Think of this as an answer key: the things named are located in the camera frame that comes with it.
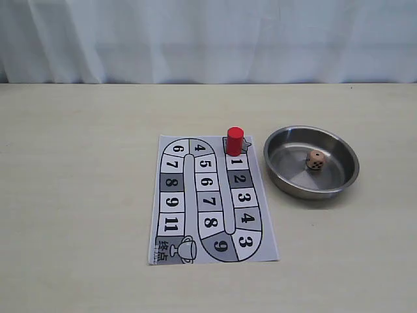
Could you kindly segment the red cylinder game piece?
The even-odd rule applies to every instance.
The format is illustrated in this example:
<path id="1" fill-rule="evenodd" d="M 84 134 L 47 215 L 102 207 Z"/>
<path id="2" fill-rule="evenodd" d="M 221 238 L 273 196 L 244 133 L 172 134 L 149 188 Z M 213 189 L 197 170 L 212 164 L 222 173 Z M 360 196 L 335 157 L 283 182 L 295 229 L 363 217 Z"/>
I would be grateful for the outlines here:
<path id="1" fill-rule="evenodd" d="M 231 127 L 227 131 L 226 153 L 237 157 L 241 154 L 244 139 L 244 131 L 240 127 Z"/>

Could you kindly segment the wooden die black pips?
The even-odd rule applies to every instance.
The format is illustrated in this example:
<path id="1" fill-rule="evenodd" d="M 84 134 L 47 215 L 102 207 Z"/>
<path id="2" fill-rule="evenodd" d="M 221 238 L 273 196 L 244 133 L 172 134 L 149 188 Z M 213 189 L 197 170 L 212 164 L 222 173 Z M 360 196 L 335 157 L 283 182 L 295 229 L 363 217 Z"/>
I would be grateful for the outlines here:
<path id="1" fill-rule="evenodd" d="M 325 160 L 325 155 L 321 151 L 311 150 L 306 157 L 306 166 L 311 170 L 320 170 Z"/>

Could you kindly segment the printed paper game board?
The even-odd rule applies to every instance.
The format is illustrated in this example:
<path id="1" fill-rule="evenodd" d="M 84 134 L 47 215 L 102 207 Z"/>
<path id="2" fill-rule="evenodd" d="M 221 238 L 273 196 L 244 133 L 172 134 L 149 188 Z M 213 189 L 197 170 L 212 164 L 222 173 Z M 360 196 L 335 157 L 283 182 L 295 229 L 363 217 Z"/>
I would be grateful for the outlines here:
<path id="1" fill-rule="evenodd" d="M 280 258 L 251 136 L 160 136 L 151 221 L 151 265 Z"/>

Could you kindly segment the stainless steel round bowl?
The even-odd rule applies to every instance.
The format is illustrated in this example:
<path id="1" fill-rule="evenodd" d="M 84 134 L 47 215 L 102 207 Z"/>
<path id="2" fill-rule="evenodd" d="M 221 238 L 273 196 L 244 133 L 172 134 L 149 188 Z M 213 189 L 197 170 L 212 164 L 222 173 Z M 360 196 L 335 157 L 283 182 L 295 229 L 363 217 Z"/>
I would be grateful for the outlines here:
<path id="1" fill-rule="evenodd" d="M 325 155 L 320 170 L 306 166 L 311 150 Z M 288 195 L 303 200 L 336 197 L 356 181 L 360 171 L 358 157 L 351 146 L 339 136 L 317 127 L 280 128 L 266 139 L 263 154 L 272 182 Z"/>

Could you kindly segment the white fabric curtain backdrop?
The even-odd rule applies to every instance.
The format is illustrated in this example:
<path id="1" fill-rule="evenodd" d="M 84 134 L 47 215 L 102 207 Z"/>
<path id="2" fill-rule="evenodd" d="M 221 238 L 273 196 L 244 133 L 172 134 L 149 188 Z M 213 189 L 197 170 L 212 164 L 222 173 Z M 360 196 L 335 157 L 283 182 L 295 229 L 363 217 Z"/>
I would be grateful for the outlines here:
<path id="1" fill-rule="evenodd" d="M 2 1 L 5 83 L 416 81 L 415 1 Z"/>

